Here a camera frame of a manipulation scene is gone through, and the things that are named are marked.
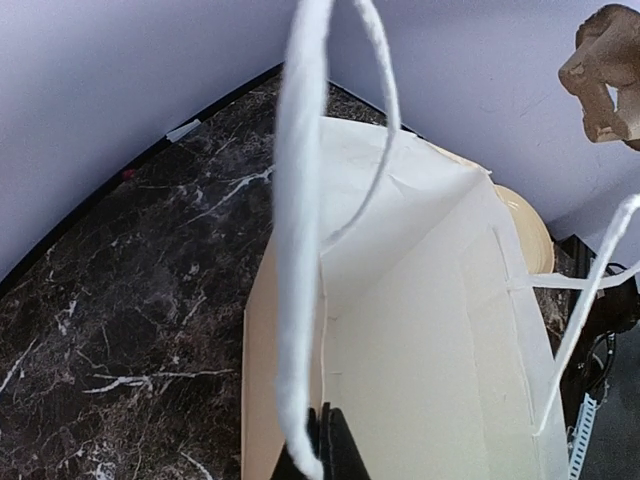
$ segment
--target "bag handle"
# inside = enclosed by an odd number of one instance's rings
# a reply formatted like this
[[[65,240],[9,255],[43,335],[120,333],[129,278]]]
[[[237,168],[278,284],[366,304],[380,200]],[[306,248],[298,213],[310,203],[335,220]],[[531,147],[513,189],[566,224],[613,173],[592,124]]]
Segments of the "bag handle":
[[[567,278],[557,274],[530,275],[526,278],[519,279],[519,281],[514,282],[511,286],[511,288],[541,286],[582,290],[578,302],[569,317],[567,329],[560,343],[560,348],[558,348],[558,352],[556,353],[554,371],[549,382],[549,394],[535,435],[540,435],[547,425],[553,402],[560,389],[560,380],[569,364],[573,350],[578,343],[580,333],[587,322],[589,311],[591,310],[598,290],[618,286],[640,271],[640,262],[636,262],[623,273],[603,278],[611,256],[618,242],[627,231],[629,222],[638,208],[640,208],[640,194],[632,195],[620,204],[607,228],[600,250],[586,279]]]
[[[382,74],[388,136],[371,187],[355,215],[320,243],[320,119],[327,103],[326,40],[334,0],[300,0],[293,18],[278,99],[274,146],[274,238],[278,275],[276,408],[287,450],[310,480],[322,463],[307,433],[309,370],[321,249],[347,234],[367,209],[391,159],[400,109],[391,54],[372,0],[353,0]]]

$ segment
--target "black cable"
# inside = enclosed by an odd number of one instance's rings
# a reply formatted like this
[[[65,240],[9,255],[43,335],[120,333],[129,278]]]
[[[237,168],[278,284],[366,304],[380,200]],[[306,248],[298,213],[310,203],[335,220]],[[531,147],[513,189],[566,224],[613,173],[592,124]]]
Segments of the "black cable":
[[[589,371],[591,369],[590,368],[591,362],[593,361],[593,357],[595,356],[595,350],[596,348],[598,348],[598,346],[602,343],[603,340],[606,340],[607,342],[607,359],[604,363],[602,372],[600,372],[600,374],[597,377],[593,379],[589,379]],[[598,339],[593,343],[587,355],[587,363],[585,365],[585,371],[584,371],[585,379],[588,382],[585,389],[587,392],[594,392],[595,390],[597,390],[602,386],[602,384],[605,382],[605,380],[609,376],[609,373],[611,373],[611,368],[613,367],[613,361],[615,360],[615,357],[616,357],[616,334],[608,333],[608,334],[599,336]]]
[[[611,270],[611,267],[617,267],[620,270],[626,270],[627,269],[627,267],[625,267],[624,265],[622,265],[620,263],[611,262],[611,263],[607,264],[607,270],[608,270],[607,273],[609,273],[609,275],[615,275],[615,273],[613,273],[613,271]]]

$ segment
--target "white paper bag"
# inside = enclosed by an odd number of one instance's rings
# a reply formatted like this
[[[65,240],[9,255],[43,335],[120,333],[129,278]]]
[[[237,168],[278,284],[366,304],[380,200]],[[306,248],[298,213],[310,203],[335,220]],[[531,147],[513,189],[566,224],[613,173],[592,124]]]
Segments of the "white paper bag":
[[[385,129],[322,122],[326,238],[361,204]],[[321,259],[312,407],[343,410],[371,478],[566,479],[554,361],[512,217],[481,168],[402,132],[357,228]],[[242,478],[267,480],[275,408],[272,242],[245,317]]]

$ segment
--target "black object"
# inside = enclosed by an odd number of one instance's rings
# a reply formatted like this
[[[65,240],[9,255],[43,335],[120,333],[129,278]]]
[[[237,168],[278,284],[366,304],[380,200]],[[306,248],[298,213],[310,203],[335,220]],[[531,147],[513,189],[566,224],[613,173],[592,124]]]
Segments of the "black object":
[[[320,424],[315,411],[310,410],[308,428],[316,454],[324,465],[324,480],[371,480],[340,409],[325,403]],[[293,465],[286,446],[282,448],[271,480],[306,480]]]
[[[595,253],[578,237],[561,244],[575,262],[573,276],[587,278]],[[610,263],[607,273],[613,275],[626,270],[623,265]],[[569,311],[573,311],[580,291],[571,291]],[[560,383],[566,425],[575,426],[585,393],[600,401],[604,384],[615,359],[616,335],[633,328],[640,318],[640,296],[635,278],[603,290],[593,302],[587,322]],[[606,357],[598,363],[596,349],[606,342]]]

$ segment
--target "white rope handle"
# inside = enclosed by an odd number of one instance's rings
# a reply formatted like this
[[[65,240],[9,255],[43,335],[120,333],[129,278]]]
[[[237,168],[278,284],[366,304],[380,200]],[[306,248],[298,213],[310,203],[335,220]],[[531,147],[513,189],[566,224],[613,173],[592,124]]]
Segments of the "white rope handle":
[[[598,290],[622,285],[638,272],[640,272],[640,261],[634,263],[630,268],[621,273],[600,279]],[[509,288],[512,290],[527,287],[584,290],[587,288],[588,284],[589,280],[586,278],[567,277],[560,273],[537,273],[527,275],[526,277],[512,279],[509,282]]]
[[[373,195],[376,193],[378,186],[380,185],[380,181],[384,176],[387,165],[391,160],[393,144],[401,129],[398,89],[396,87],[395,75],[393,74],[391,52],[387,43],[387,36],[384,31],[382,20],[380,19],[380,15],[371,0],[353,0],[353,3],[360,13],[367,35],[369,36],[369,40],[375,47],[376,60],[385,97],[385,108],[387,110],[387,141],[384,146],[384,151],[382,152],[380,165],[378,166],[378,170],[376,171],[373,182],[367,191],[364,201],[354,216],[351,217],[351,220],[327,238],[323,245],[324,250],[328,250],[338,243],[353,228],[367,210]]]
[[[571,317],[569,317],[567,330],[565,331],[562,342],[560,343],[560,348],[556,353],[554,372],[550,380],[549,396],[547,397],[547,402],[545,404],[543,415],[540,420],[536,435],[540,435],[547,425],[547,421],[549,420],[549,415],[553,407],[553,402],[555,401],[558,390],[560,388],[560,380],[562,379],[562,375],[567,368],[569,359],[571,358],[573,350],[578,343],[580,332],[582,332],[582,329],[587,322],[589,310],[591,310],[591,306],[593,305],[596,293],[600,288],[602,288],[605,280],[607,280],[607,278],[602,279],[607,268],[607,264],[611,260],[611,256],[613,255],[616,245],[618,245],[618,242],[627,231],[627,227],[629,226],[631,217],[633,217],[633,214],[636,210],[638,210],[638,208],[640,208],[640,194],[632,195],[631,197],[627,198],[620,204],[613,216],[613,219],[611,220],[609,228],[607,228],[604,239],[602,240],[602,246],[600,247],[598,255],[596,256],[596,259],[591,266],[591,269],[589,270],[589,276],[584,282],[584,290],[580,294],[580,298],[578,298],[578,302],[576,303],[576,306],[571,313]],[[639,264],[636,263],[634,267],[629,270],[633,272],[633,270],[636,269],[638,265]],[[618,280],[624,278],[620,275],[616,275],[611,278],[617,277]],[[628,278],[631,278],[631,275],[633,275],[633,273],[629,273],[628,275]]]
[[[383,73],[388,137],[364,202],[330,236],[333,245],[366,210],[400,130],[396,84],[382,21],[371,0],[354,0]],[[320,120],[327,101],[326,38],[333,0],[301,0],[293,19],[278,101],[274,147],[274,237],[278,274],[276,407],[289,454],[301,473],[322,480],[308,437],[309,370],[320,260]]]

